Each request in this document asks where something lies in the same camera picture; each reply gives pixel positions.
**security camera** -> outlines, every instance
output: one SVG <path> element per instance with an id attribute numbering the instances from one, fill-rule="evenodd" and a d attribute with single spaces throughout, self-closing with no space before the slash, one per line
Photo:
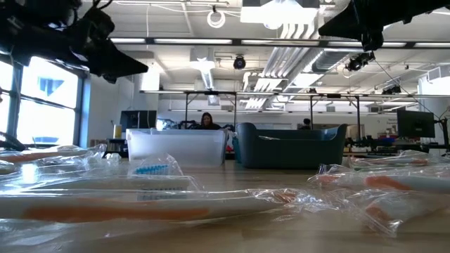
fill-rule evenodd
<path id="1" fill-rule="evenodd" d="M 243 68 L 245 68 L 244 56 L 236 56 L 233 67 L 235 70 L 242 70 Z"/>

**clear plastic bin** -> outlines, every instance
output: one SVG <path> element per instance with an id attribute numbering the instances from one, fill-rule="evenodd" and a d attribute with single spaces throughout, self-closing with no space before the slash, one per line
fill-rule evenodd
<path id="1" fill-rule="evenodd" d="M 222 130 L 127 129 L 127 142 L 130 161 L 167 153 L 181 167 L 217 167 L 225 159 Z"/>

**white wall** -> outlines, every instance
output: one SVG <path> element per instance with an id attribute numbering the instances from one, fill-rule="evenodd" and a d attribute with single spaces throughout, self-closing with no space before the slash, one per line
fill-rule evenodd
<path id="1" fill-rule="evenodd" d="M 91 75 L 88 143 L 91 139 L 113 137 L 113 124 L 120 123 L 123 110 L 157 110 L 158 95 L 139 93 L 140 87 L 128 79 L 119 78 L 110 84 Z"/>
<path id="2" fill-rule="evenodd" d="M 184 120 L 184 112 L 169 112 L 168 109 L 184 109 L 184 100 L 160 100 L 158 108 L 158 118 L 171 119 L 176 122 Z M 221 99 L 221 104 L 229 104 L 229 101 Z M 208 110 L 220 110 L 218 106 L 207 106 L 203 100 L 194 100 L 189 104 L 190 110 L 202 109 Z M 188 112 L 188 120 L 194 119 L 199 122 L 203 112 Z M 213 121 L 217 124 L 233 123 L 234 114 L 232 112 L 211 112 Z M 298 123 L 302 123 L 304 118 L 310 118 L 309 112 L 305 113 L 283 113 L 283 114 L 271 114 L 271 113 L 238 113 L 237 122 L 251 122 L 251 123 L 275 123 L 275 124 L 290 124 L 291 129 L 296 129 Z M 313 121 L 315 124 L 357 124 L 356 113 L 351 115 L 330 115 L 314 113 Z M 361 115 L 361 125 L 364 125 L 365 134 L 372 135 L 376 138 L 377 133 L 385 132 L 386 128 L 392 127 L 393 124 L 397 124 L 396 115 Z"/>

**window frame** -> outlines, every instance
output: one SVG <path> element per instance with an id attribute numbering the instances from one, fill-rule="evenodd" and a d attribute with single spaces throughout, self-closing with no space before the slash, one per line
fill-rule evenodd
<path id="1" fill-rule="evenodd" d="M 11 58 L 8 56 L 0 55 L 0 61 L 7 63 L 11 65 Z M 68 72 L 71 72 L 78 77 L 78 89 L 77 89 L 77 99 L 76 99 L 76 105 L 75 108 L 70 108 L 65 105 L 61 105 L 59 103 L 54 103 L 51 101 L 47 101 L 41 98 L 35 98 L 33 96 L 27 96 L 21 93 L 22 90 L 22 80 L 23 80 L 23 70 L 24 66 L 21 64 L 18 64 L 16 62 L 13 63 L 13 83 L 11 85 L 11 90 L 6 91 L 3 90 L 3 93 L 8 95 L 10 98 L 10 104 L 9 104 L 9 114 L 8 114 L 8 128 L 6 130 L 6 133 L 9 135 L 12 135 L 17 138 L 17 129 L 18 129 L 18 120 L 19 120 L 19 112 L 20 112 L 20 101 L 18 100 L 18 93 L 20 93 L 20 99 L 29 100 L 38 104 L 51 106 L 54 108 L 62 108 L 62 109 L 70 109 L 74 110 L 75 112 L 75 125 L 74 125 L 74 133 L 73 133 L 73 145 L 79 145 L 80 144 L 80 129 L 82 124 L 82 103 L 83 103 L 83 90 L 86 78 L 88 77 L 88 74 L 83 70 L 75 70 L 70 69 L 67 67 L 64 67 L 62 65 L 54 64 L 51 61 L 49 61 L 50 64 L 55 65 L 56 67 L 62 68 L 63 70 L 66 70 Z M 25 145 L 28 145 L 30 147 L 38 147 L 38 148 L 48 148 L 51 146 L 55 146 L 56 144 L 30 144 L 26 143 Z"/>

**monitor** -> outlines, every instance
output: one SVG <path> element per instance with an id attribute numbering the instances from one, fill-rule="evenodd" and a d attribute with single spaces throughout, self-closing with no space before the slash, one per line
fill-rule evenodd
<path id="1" fill-rule="evenodd" d="M 400 137 L 435 137 L 435 118 L 431 112 L 398 110 L 397 124 Z"/>
<path id="2" fill-rule="evenodd" d="M 122 132 L 127 129 L 150 129 L 156 127 L 155 110 L 130 110 L 122 111 L 120 115 L 120 124 Z"/>

